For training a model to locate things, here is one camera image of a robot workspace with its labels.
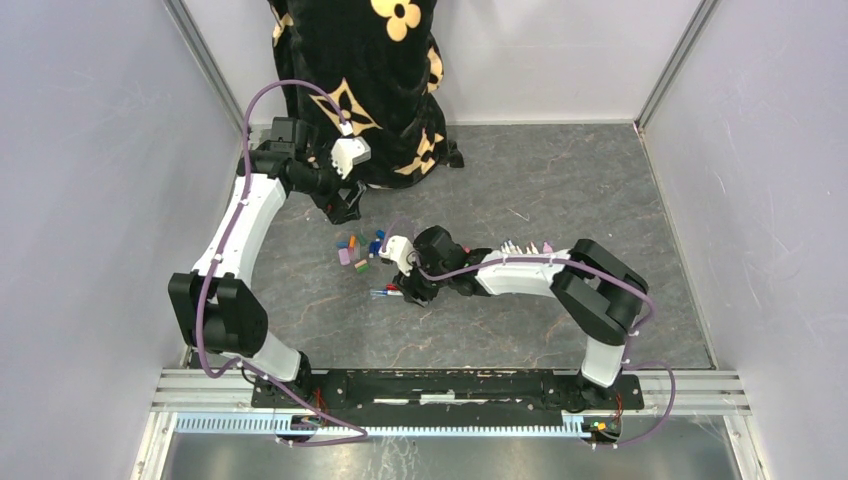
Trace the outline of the pink highlighter cap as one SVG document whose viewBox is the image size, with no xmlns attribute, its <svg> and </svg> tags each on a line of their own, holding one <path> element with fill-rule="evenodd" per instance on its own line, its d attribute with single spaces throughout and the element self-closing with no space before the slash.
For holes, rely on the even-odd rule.
<svg viewBox="0 0 848 480">
<path fill-rule="evenodd" d="M 338 259 L 339 263 L 342 266 L 347 266 L 351 264 L 351 255 L 350 250 L 348 248 L 341 248 L 338 250 Z"/>
</svg>

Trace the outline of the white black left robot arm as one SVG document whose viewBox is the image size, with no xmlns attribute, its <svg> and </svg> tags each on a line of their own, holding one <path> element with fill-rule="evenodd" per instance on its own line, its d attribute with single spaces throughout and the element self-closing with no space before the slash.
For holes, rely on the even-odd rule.
<svg viewBox="0 0 848 480">
<path fill-rule="evenodd" d="M 314 381 L 305 356 L 270 332 L 268 314 L 251 290 L 253 270 L 272 220 L 292 193 L 308 196 L 334 225 L 360 218 L 366 187 L 352 171 L 369 160 L 371 150 L 351 122 L 342 122 L 340 130 L 331 146 L 312 151 L 308 124 L 275 118 L 269 139 L 239 160 L 233 196 L 206 251 L 168 283 L 188 346 L 200 356 L 247 362 L 277 378 L 276 394 L 295 408 L 312 399 Z"/>
</svg>

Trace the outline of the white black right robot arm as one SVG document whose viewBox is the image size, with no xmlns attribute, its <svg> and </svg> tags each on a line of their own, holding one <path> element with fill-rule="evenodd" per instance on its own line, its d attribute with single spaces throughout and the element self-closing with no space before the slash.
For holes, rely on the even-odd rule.
<svg viewBox="0 0 848 480">
<path fill-rule="evenodd" d="M 379 256 L 394 264 L 394 285 L 404 299 L 421 306 L 443 289 L 461 296 L 531 295 L 557 300 L 587 337 L 578 370 L 577 392 L 591 408 L 602 408 L 618 393 L 629 338 L 655 310 L 647 282 L 591 239 L 559 251 L 467 249 L 441 226 L 415 239 L 387 236 Z"/>
</svg>

